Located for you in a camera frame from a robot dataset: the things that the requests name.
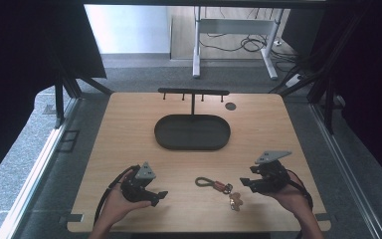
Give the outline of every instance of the black curtain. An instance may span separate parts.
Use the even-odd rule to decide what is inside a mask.
[[[0,163],[60,75],[105,78],[84,6],[0,1]]]
[[[382,0],[373,1],[345,47],[335,79],[343,117],[382,166]]]

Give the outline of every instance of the wooden table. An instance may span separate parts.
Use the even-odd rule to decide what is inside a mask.
[[[229,111],[226,103],[234,103]],[[73,214],[81,222],[69,222],[72,232],[93,228],[98,201],[106,187],[126,168],[148,161],[156,178],[146,187],[169,191],[156,207],[132,211],[112,227],[125,232],[271,232],[298,231],[293,215],[274,199],[253,193],[240,177],[261,178],[250,166],[265,150],[290,150],[281,163],[303,180],[314,202],[315,214],[326,213],[296,137],[287,109],[278,95],[230,94],[196,98],[195,114],[222,117],[231,127],[228,144],[216,151],[174,151],[161,147],[154,136],[159,119],[190,114],[191,97],[149,93],[115,93],[110,97],[95,146],[77,195]],[[231,210],[229,197],[211,187],[198,187],[196,177],[231,183],[244,205]],[[319,222],[321,230],[330,221]]]

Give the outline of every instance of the white desk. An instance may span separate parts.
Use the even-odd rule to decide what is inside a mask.
[[[270,52],[275,41],[276,34],[281,24],[284,9],[279,9],[274,21],[271,20],[233,20],[233,19],[202,19],[201,7],[197,8],[195,21],[195,43],[193,54],[193,78],[200,77],[200,34],[251,34],[269,35],[268,44],[265,49],[261,49],[263,60],[269,71],[272,80],[278,78],[275,67],[270,59]]]

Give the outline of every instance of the black oval tray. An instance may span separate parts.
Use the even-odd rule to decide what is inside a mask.
[[[228,143],[231,128],[217,116],[169,115],[157,122],[154,134],[168,149],[217,150]]]

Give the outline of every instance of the forearm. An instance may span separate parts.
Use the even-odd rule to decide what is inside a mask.
[[[323,239],[317,220],[311,211],[304,210],[294,215],[298,220],[303,239]]]

